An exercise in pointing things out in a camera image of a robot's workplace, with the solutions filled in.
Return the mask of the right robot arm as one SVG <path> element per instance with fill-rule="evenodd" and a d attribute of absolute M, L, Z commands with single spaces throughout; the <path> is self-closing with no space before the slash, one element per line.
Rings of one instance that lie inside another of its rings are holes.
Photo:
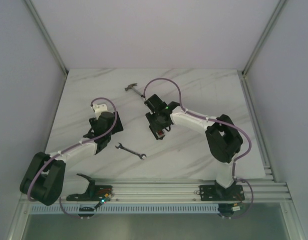
<path fill-rule="evenodd" d="M 187 127 L 205 135 L 211 155 L 218 161 L 214 186 L 204 193 L 210 200 L 233 200 L 240 192 L 233 178 L 234 157 L 241 150 L 243 139 L 230 117 L 223 114 L 216 121 L 183 109 L 178 102 L 166 104 L 156 94 L 145 100 L 150 109 L 145 116 L 155 139 L 162 140 L 171 125 Z"/>

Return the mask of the black fuse box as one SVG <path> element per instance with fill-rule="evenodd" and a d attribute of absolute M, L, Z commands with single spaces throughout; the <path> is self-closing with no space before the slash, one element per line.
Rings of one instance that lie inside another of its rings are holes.
<path fill-rule="evenodd" d="M 154 137 L 156 140 L 162 140 L 165 137 L 165 129 L 154 130 Z"/>

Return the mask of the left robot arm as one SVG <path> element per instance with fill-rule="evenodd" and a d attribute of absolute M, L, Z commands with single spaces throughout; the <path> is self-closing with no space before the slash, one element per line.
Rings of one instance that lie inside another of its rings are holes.
<path fill-rule="evenodd" d="M 79 195 L 84 201 L 95 198 L 95 180 L 82 173 L 68 173 L 67 170 L 101 152 L 113 134 L 123 131 L 123 126 L 118 112 L 108 111 L 90 118 L 89 123 L 91 129 L 77 147 L 66 153 L 46 154 L 40 151 L 34 155 L 20 183 L 21 193 L 27 194 L 32 181 L 35 181 L 30 197 L 47 206 L 70 195 Z"/>

